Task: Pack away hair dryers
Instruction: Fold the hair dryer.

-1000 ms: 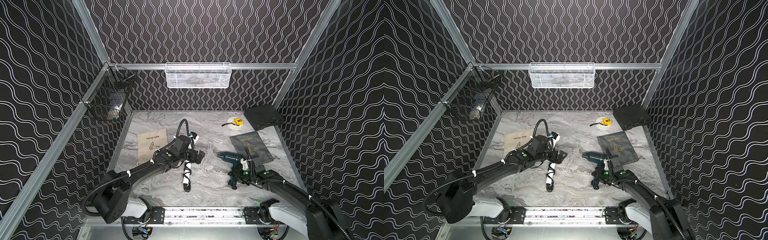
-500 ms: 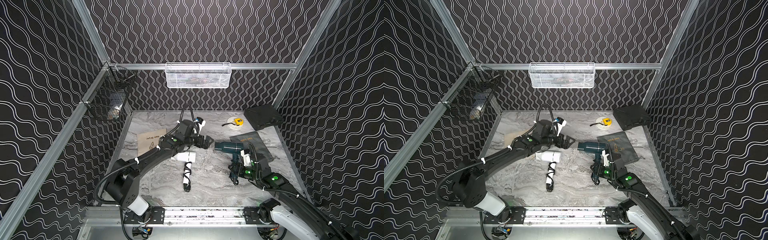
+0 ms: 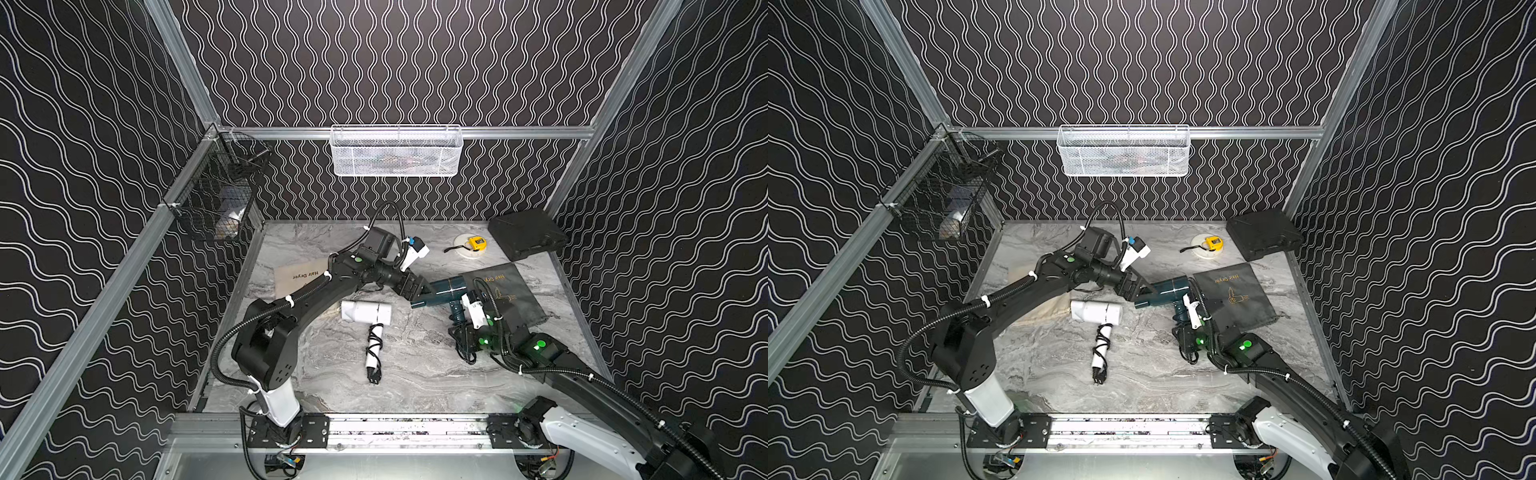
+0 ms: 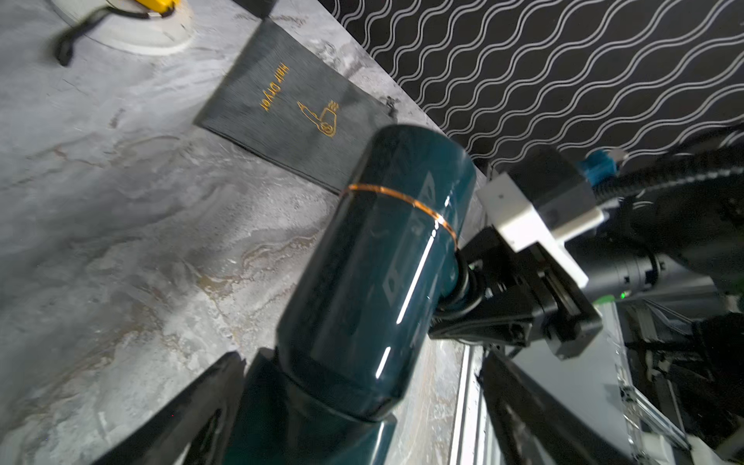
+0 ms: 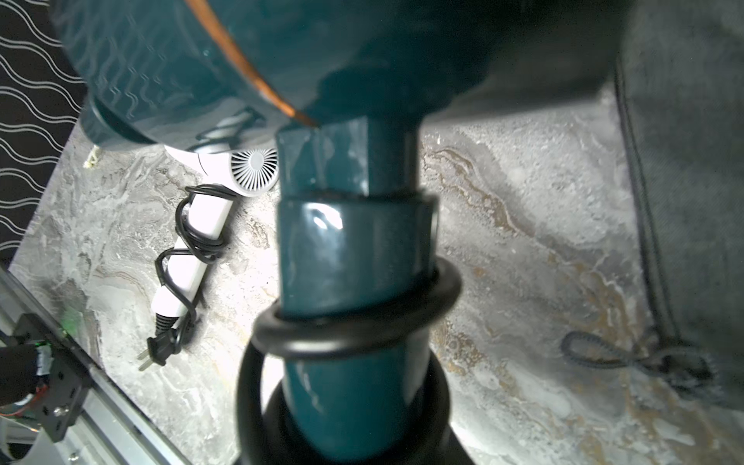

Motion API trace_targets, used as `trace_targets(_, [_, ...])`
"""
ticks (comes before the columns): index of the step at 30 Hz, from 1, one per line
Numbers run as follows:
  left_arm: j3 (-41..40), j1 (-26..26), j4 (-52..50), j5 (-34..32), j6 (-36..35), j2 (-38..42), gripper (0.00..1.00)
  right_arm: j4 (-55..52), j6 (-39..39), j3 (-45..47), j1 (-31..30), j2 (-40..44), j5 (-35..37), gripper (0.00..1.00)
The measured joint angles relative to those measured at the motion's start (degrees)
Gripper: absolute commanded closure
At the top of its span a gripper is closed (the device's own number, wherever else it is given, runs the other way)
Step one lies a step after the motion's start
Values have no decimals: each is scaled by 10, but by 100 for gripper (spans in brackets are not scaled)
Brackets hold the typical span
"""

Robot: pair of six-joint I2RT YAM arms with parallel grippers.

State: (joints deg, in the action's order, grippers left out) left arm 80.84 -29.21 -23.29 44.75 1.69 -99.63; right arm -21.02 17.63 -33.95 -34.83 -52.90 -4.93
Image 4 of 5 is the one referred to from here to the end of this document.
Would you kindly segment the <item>dark green hair dryer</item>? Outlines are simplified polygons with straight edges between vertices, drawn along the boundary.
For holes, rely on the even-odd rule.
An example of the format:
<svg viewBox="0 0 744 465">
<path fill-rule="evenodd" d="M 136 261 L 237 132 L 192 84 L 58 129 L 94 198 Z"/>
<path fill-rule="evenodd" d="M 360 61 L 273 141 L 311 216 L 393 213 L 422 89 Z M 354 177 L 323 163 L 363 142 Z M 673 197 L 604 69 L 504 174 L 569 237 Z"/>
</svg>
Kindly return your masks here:
<svg viewBox="0 0 744 465">
<path fill-rule="evenodd" d="M 257 352 L 227 464 L 382 464 L 476 181 L 464 149 L 419 126 L 368 143 L 284 310 Z"/>
</svg>

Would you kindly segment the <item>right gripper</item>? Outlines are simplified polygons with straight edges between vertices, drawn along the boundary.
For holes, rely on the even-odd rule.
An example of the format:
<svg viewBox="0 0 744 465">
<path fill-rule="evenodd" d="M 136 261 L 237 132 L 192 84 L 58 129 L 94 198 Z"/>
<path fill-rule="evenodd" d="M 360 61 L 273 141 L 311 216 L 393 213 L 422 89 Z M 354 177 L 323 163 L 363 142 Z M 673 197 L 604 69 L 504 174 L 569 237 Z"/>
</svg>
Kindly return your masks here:
<svg viewBox="0 0 744 465">
<path fill-rule="evenodd" d="M 476 345 L 526 348 L 544 340 L 557 358 L 576 358 L 602 331 L 600 312 L 536 243 L 515 252 L 494 228 L 455 254 L 459 277 L 428 335 Z"/>
</svg>

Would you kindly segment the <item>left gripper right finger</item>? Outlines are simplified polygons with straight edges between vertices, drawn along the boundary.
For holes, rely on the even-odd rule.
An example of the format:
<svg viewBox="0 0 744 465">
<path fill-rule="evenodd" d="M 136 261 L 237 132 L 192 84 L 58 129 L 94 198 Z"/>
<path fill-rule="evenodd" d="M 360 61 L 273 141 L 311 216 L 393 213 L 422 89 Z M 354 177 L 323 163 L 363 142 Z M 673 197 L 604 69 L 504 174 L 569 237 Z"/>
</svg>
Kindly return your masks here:
<svg viewBox="0 0 744 465">
<path fill-rule="evenodd" d="M 631 462 L 500 352 L 486 356 L 480 387 L 508 464 L 527 462 L 519 450 L 512 418 L 520 420 L 558 464 Z"/>
</svg>

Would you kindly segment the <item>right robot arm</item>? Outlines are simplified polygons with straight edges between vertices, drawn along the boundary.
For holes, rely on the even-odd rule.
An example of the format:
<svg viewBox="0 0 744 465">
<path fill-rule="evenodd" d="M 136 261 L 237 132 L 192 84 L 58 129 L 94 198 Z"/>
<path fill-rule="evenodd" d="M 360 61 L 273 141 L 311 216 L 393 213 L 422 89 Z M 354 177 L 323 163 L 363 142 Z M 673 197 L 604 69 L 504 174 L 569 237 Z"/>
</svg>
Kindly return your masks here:
<svg viewBox="0 0 744 465">
<path fill-rule="evenodd" d="M 575 358 L 595 338 L 600 298 L 640 295 L 675 267 L 737 290 L 743 278 L 743 147 L 668 155 L 631 174 L 581 167 L 547 148 L 479 192 L 490 225 L 456 255 L 434 339 Z"/>
</svg>

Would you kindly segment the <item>dark grey hair dryer bag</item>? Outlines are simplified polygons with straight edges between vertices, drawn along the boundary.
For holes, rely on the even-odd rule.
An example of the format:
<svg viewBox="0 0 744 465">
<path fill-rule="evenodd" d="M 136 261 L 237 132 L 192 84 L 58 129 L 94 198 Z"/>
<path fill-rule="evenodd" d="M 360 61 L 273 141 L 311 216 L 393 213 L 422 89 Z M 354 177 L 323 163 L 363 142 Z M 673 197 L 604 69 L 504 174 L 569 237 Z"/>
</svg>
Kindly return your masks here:
<svg viewBox="0 0 744 465">
<path fill-rule="evenodd" d="M 207 131 L 340 193 L 388 106 L 266 19 L 196 118 Z"/>
</svg>

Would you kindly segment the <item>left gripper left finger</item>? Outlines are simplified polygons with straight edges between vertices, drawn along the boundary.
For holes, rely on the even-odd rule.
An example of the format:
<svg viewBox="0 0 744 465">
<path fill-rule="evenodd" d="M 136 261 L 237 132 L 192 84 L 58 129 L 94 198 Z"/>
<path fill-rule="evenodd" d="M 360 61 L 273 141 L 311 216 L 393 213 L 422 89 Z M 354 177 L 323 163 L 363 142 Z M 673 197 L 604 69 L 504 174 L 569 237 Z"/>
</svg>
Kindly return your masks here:
<svg viewBox="0 0 744 465">
<path fill-rule="evenodd" d="M 209 369 L 98 464 L 220 464 L 239 410 L 245 361 L 237 352 Z"/>
</svg>

